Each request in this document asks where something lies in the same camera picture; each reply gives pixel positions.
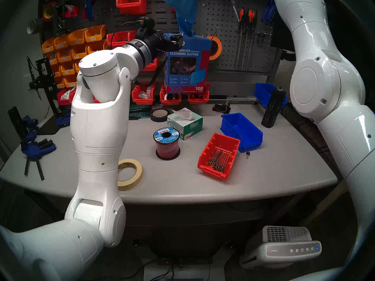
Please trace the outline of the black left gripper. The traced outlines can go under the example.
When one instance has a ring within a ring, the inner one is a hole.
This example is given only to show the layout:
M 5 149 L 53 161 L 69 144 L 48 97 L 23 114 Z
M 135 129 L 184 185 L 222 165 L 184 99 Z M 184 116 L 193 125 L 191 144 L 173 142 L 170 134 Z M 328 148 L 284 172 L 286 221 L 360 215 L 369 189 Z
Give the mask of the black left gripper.
M 157 33 L 153 33 L 145 37 L 145 44 L 150 51 L 150 60 L 154 60 L 160 52 L 172 52 L 174 48 L 181 48 L 183 46 L 183 34 L 171 33 L 169 41 L 160 37 Z

